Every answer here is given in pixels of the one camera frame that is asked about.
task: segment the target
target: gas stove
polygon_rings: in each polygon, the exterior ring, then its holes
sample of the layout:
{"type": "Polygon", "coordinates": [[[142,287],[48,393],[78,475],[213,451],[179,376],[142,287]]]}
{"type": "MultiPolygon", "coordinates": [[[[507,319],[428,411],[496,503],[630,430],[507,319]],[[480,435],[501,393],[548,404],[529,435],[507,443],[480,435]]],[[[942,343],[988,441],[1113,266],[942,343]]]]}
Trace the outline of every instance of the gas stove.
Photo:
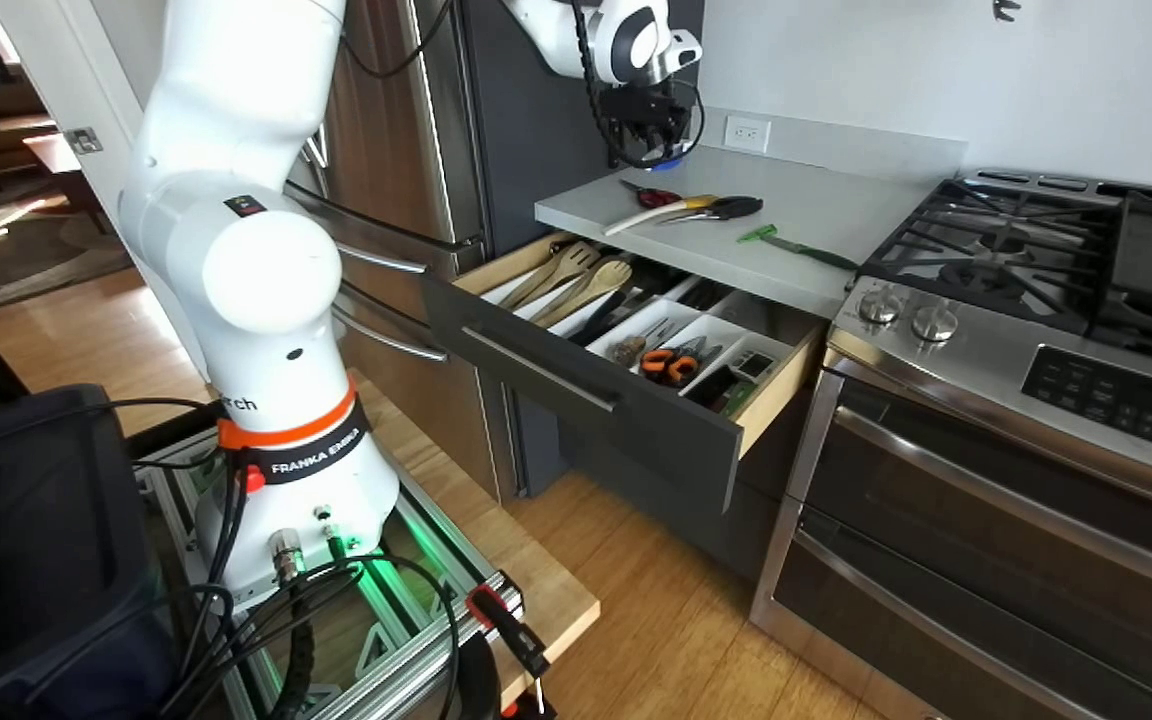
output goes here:
{"type": "Polygon", "coordinates": [[[1152,473],[1152,190],[955,176],[860,266],[832,353],[1152,473]]]}

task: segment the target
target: orange ring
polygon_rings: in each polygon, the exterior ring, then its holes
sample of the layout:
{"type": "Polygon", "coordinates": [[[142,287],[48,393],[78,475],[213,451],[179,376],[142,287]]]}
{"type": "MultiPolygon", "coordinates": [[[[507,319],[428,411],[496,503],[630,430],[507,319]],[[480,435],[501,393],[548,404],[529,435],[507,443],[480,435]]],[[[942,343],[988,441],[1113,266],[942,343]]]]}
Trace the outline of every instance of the orange ring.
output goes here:
{"type": "Polygon", "coordinates": [[[354,411],[357,397],[346,393],[346,401],[337,406],[330,406],[323,414],[285,427],[285,430],[245,430],[237,427],[230,414],[216,425],[216,443],[237,451],[237,449],[285,449],[285,443],[302,443],[312,435],[323,435],[330,427],[346,425],[354,411]]]}

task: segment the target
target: kitchen cabinet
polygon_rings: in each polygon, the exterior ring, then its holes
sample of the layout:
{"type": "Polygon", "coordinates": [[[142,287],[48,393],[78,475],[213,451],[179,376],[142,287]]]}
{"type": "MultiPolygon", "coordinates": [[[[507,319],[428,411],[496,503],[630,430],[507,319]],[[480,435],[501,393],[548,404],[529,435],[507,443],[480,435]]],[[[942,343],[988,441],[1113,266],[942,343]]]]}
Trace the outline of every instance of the kitchen cabinet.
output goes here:
{"type": "Polygon", "coordinates": [[[592,343],[571,343],[564,335],[610,295],[551,328],[534,319],[559,287],[515,313],[501,307],[513,285],[529,280],[529,271],[571,242],[581,238],[545,235],[458,285],[425,285],[435,340],[451,357],[555,411],[569,465],[592,467],[638,506],[680,534],[698,534],[698,528],[736,506],[741,456],[747,456],[773,418],[800,397],[822,349],[822,319],[733,287],[705,287],[701,274],[683,271],[592,343]],[[652,332],[652,343],[659,349],[694,349],[705,357],[688,383],[652,383],[632,357],[615,358],[615,343],[652,332]],[[715,411],[694,401],[709,376],[747,358],[764,368],[736,406],[715,411]]]}
{"type": "Polygon", "coordinates": [[[559,228],[555,235],[460,280],[428,274],[431,332],[446,353],[548,406],[569,465],[600,475],[736,576],[755,576],[792,458],[795,411],[787,406],[805,397],[805,376],[816,373],[822,332],[845,305],[854,271],[736,242],[736,235],[778,218],[792,238],[864,259],[927,188],[927,176],[892,180],[733,150],[698,150],[667,176],[615,171],[536,209],[545,222],[559,228]],[[747,190],[764,200],[764,217],[733,222],[659,218],[610,235],[610,222],[638,210],[619,180],[683,196],[747,190]],[[545,301],[501,307],[529,271],[571,242],[592,242],[605,259],[624,255],[647,271],[672,266],[680,280],[590,343],[564,335],[600,301],[551,328],[536,325],[545,301]],[[644,349],[701,353],[701,373],[683,386],[652,383],[615,353],[624,335],[644,349]],[[764,368],[736,406],[698,404],[709,376],[747,358],[764,368]]]}

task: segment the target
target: spatula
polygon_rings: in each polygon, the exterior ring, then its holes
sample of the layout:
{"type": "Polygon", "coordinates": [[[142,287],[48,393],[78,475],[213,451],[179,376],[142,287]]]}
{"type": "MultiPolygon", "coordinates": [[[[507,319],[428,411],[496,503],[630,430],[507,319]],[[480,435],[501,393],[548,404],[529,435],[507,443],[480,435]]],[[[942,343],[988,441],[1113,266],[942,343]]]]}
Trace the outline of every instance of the spatula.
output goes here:
{"type": "Polygon", "coordinates": [[[569,242],[555,255],[548,255],[520,287],[513,287],[501,307],[520,307],[551,287],[559,287],[569,274],[592,266],[600,251],[592,242],[569,242]]]}
{"type": "Polygon", "coordinates": [[[577,285],[564,287],[555,301],[548,301],[545,313],[536,317],[536,325],[539,325],[539,328],[559,325],[564,317],[571,317],[571,313],[586,307],[590,301],[624,287],[630,274],[632,274],[630,259],[610,255],[610,259],[595,264],[592,271],[577,274],[577,285]]]}

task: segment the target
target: countertop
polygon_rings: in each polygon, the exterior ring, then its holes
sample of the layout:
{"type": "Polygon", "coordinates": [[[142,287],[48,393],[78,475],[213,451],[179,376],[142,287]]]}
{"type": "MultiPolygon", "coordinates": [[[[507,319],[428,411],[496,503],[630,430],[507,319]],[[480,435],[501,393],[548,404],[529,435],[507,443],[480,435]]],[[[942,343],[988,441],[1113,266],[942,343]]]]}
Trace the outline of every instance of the countertop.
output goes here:
{"type": "Polygon", "coordinates": [[[736,238],[762,222],[778,222],[785,238],[829,248],[860,264],[937,185],[942,171],[927,171],[927,165],[918,158],[857,166],[698,146],[667,171],[624,166],[548,196],[536,202],[536,218],[832,319],[845,307],[854,271],[736,238]],[[610,235],[610,222],[641,210],[619,180],[683,196],[762,196],[764,210],[747,218],[655,218],[610,235]]]}

